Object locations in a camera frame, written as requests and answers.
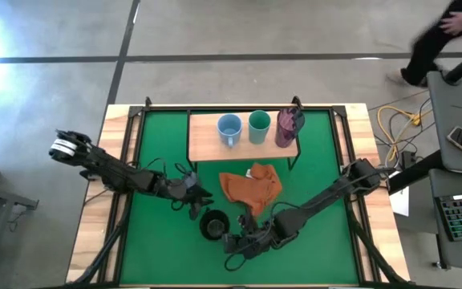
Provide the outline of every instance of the light blue cup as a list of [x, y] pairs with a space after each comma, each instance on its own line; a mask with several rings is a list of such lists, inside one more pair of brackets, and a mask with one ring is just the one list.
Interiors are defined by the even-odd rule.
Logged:
[[232, 148], [240, 140], [241, 119], [234, 114], [225, 114], [218, 119], [217, 130], [224, 145]]

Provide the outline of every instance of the gray floor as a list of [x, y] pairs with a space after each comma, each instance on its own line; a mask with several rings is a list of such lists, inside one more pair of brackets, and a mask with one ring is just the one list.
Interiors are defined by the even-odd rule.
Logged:
[[[129, 55], [409, 52], [410, 43], [447, 0], [142, 0]], [[132, 0], [0, 0], [0, 57], [118, 55]], [[446, 51], [462, 51], [462, 39]], [[442, 59], [453, 67], [460, 59]], [[384, 79], [397, 60], [127, 63], [117, 104], [362, 102], [416, 111], [426, 92]], [[0, 288], [63, 283], [87, 183], [47, 150], [55, 129], [99, 137], [114, 63], [0, 64], [0, 186], [39, 198], [37, 211], [8, 232]], [[386, 122], [390, 113], [383, 115]], [[382, 136], [371, 111], [375, 133]], [[432, 115], [425, 124], [432, 122]], [[395, 130], [403, 125], [400, 119]], [[418, 132], [412, 128], [408, 135]], [[437, 148], [429, 129], [418, 155]], [[379, 147], [382, 157], [384, 147]], [[436, 261], [434, 238], [400, 231], [411, 278], [462, 287], [462, 269]]]

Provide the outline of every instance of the orange towel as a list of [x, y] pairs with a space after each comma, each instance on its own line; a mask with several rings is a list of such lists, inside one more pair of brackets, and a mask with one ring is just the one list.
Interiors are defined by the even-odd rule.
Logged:
[[220, 173], [219, 178], [229, 201], [244, 202], [257, 217], [279, 195], [282, 186], [272, 165], [254, 164], [250, 174], [253, 178], [231, 173]]

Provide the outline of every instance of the teal mug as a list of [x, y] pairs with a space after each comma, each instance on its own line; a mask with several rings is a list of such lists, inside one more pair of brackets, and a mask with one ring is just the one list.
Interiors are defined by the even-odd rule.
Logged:
[[269, 114], [262, 110], [254, 111], [249, 116], [249, 141], [255, 145], [262, 144], [269, 128]]

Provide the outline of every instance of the wooden board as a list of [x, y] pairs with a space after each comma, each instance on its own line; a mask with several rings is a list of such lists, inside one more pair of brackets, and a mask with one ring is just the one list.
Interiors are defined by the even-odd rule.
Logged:
[[278, 112], [267, 112], [270, 116], [270, 129], [263, 144], [249, 141], [249, 116], [251, 112], [234, 113], [242, 122], [238, 144], [229, 148], [221, 142], [217, 131], [218, 119], [224, 113], [198, 114], [190, 116], [188, 158], [190, 161], [228, 161], [264, 158], [295, 157], [297, 144], [292, 142], [288, 148], [275, 144]]
[[[261, 107], [266, 105], [272, 106], [272, 104], [258, 104], [257, 106]], [[379, 154], [377, 152], [377, 146], [375, 145], [374, 133], [372, 132], [370, 118], [365, 104], [305, 104], [307, 107], [332, 105], [346, 106], [355, 156], [357, 158], [367, 158], [374, 166], [379, 165]], [[126, 120], [128, 118], [128, 109], [130, 106], [131, 105], [127, 104], [115, 104], [108, 106], [107, 109], [103, 131], [99, 140], [99, 146], [106, 149], [108, 153], [115, 157], [119, 157], [120, 155]], [[153, 104], [152, 106], [186, 107], [188, 105]], [[197, 104], [197, 106], [211, 107], [211, 104]], [[254, 106], [254, 104], [247, 104], [247, 106], [251, 107]], [[349, 156], [347, 155], [347, 147], [345, 146], [346, 142], [343, 135], [343, 129], [340, 124], [338, 124], [338, 136], [340, 139], [340, 145], [342, 146], [343, 160], [348, 161]], [[135, 144], [135, 138], [136, 130], [132, 134], [132, 145]], [[128, 155], [131, 159], [132, 148], [130, 148], [130, 151], [131, 152]], [[100, 192], [101, 188], [100, 184], [89, 184], [87, 197]], [[387, 191], [385, 189], [377, 189], [375, 192], [368, 195], [365, 201], [367, 204], [368, 217], [375, 245], [397, 274], [404, 279], [409, 280], [409, 273], [407, 271], [407, 265], [403, 255], [402, 246], [400, 244], [399, 232], [395, 224], [395, 217], [391, 210], [390, 198]], [[88, 209], [89, 206], [87, 206], [83, 210], [66, 281], [73, 281], [79, 277], [101, 248], [104, 240], [103, 231], [106, 228], [110, 204], [111, 197], [110, 195], [107, 195], [99, 199], [97, 202], [97, 208], [92, 207], [92, 210], [90, 210]], [[361, 246], [360, 250], [362, 253], [363, 266], [367, 276], [370, 276], [370, 278], [367, 279], [371, 279], [371, 272], [369, 272], [370, 265], [366, 249], [364, 246]], [[115, 262], [113, 262], [112, 259], [112, 262], [109, 264], [108, 271], [113, 269], [114, 263]]]

